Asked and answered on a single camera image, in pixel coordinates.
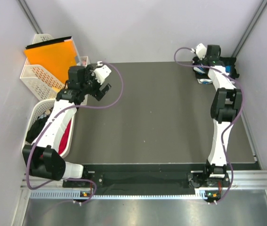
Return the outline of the black t shirt flower print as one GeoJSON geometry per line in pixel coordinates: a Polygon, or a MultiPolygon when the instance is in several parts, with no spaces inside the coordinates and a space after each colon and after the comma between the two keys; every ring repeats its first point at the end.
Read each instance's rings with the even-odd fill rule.
{"type": "MultiPolygon", "coordinates": [[[[240,77],[240,74],[235,68],[236,57],[220,57],[220,61],[224,64],[226,68],[226,73],[229,73],[229,76],[233,79],[240,77]]],[[[195,68],[193,69],[197,79],[209,79],[207,75],[207,70],[204,68],[195,68]]]]}

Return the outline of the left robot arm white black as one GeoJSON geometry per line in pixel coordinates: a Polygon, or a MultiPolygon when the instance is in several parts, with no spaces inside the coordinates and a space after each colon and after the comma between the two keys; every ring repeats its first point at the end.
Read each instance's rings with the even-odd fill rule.
{"type": "Polygon", "coordinates": [[[26,175],[49,180],[73,178],[78,186],[86,186],[89,182],[84,166],[66,162],[58,153],[59,146],[67,125],[76,114],[86,95],[100,101],[111,88],[103,87],[111,70],[107,65],[93,68],[88,65],[71,66],[68,79],[54,101],[53,110],[41,133],[22,150],[27,167],[26,175]]]}

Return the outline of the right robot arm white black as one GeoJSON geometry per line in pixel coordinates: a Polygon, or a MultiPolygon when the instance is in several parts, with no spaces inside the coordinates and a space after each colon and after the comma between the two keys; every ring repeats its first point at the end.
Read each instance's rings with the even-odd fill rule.
{"type": "Polygon", "coordinates": [[[235,118],[242,105],[242,91],[226,75],[226,68],[220,60],[219,45],[208,45],[205,53],[205,65],[208,77],[216,90],[210,116],[213,119],[214,132],[212,147],[205,166],[202,180],[207,186],[227,182],[227,145],[235,118]]]}

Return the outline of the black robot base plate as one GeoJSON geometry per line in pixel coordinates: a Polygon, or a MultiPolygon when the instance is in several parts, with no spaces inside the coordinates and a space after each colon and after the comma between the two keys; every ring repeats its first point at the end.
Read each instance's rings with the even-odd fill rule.
{"type": "Polygon", "coordinates": [[[208,186],[205,164],[87,164],[85,178],[97,185],[97,195],[185,195],[208,186]]]}

